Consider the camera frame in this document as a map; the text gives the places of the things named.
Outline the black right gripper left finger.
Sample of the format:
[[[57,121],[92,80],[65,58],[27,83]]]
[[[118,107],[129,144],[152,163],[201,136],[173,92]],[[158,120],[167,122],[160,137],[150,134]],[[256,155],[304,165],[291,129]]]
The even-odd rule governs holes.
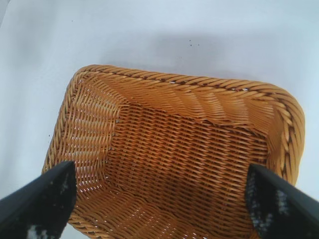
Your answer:
[[[0,201],[2,239],[58,239],[76,203],[75,164],[59,163]]]

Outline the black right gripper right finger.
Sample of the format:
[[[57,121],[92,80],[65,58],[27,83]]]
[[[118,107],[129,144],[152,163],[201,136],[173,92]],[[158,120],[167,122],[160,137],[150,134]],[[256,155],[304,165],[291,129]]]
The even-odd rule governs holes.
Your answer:
[[[277,174],[250,164],[245,203],[261,239],[317,239],[319,203]]]

